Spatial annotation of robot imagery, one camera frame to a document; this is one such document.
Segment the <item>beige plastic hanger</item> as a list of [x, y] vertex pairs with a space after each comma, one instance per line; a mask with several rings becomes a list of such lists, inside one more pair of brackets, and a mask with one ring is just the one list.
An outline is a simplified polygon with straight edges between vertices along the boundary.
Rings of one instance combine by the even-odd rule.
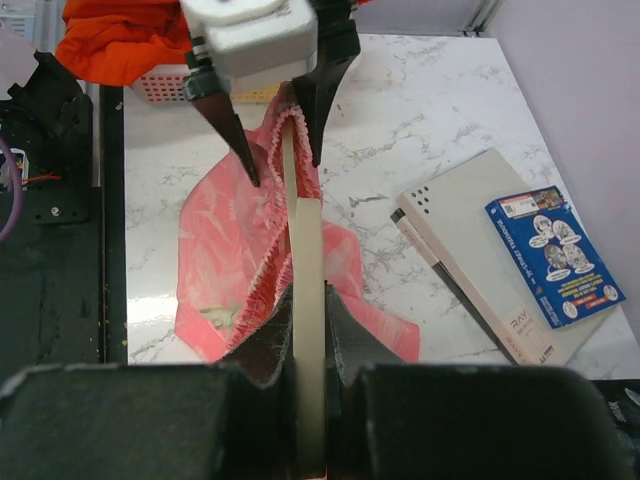
[[292, 349], [296, 456], [302, 479], [325, 476], [325, 283], [322, 204], [298, 192], [295, 123], [283, 128], [282, 154], [293, 271]]

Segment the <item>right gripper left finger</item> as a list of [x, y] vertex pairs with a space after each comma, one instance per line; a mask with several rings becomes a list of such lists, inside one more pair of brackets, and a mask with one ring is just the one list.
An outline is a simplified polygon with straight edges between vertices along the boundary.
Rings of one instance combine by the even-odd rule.
[[5, 479], [290, 479], [292, 296], [214, 364], [43, 365], [1, 389]]

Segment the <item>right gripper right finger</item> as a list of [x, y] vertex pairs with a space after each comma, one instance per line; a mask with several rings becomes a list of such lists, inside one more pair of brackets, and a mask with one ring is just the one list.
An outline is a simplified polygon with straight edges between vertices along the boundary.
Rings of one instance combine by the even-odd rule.
[[326, 292], [332, 479], [635, 479], [611, 383], [558, 367], [416, 364]]

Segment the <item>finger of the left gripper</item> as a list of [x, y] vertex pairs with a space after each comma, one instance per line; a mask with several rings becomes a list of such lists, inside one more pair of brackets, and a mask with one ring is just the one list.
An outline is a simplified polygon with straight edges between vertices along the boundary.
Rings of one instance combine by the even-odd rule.
[[353, 18], [357, 1], [323, 0], [311, 5], [318, 20], [317, 63], [310, 73], [295, 78], [293, 87], [307, 123], [312, 164], [318, 167], [334, 98], [361, 46]]
[[213, 127], [240, 160], [251, 184], [260, 186], [260, 175], [239, 116], [211, 60], [193, 51], [185, 55], [189, 74], [184, 78], [186, 100]]

